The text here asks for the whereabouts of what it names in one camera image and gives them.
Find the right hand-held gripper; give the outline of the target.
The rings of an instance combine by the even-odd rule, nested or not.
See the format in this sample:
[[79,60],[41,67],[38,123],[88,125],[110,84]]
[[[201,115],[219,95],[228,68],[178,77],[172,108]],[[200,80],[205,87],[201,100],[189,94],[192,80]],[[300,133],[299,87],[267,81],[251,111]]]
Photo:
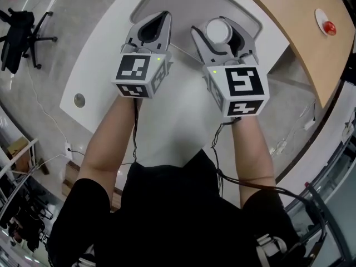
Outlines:
[[257,62],[255,41],[233,20],[220,18],[231,28],[227,45],[238,58],[225,61],[227,52],[217,51],[199,28],[191,27],[197,52],[205,64],[202,70],[207,77],[208,90],[224,118],[257,116],[268,102],[270,93],[267,76]]

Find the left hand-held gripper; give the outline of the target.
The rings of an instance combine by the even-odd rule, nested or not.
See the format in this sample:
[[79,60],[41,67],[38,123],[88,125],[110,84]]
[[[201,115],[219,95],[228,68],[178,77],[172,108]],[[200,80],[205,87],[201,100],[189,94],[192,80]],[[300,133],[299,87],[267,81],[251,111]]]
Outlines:
[[131,27],[112,83],[122,97],[152,98],[169,74],[172,15],[151,14]]

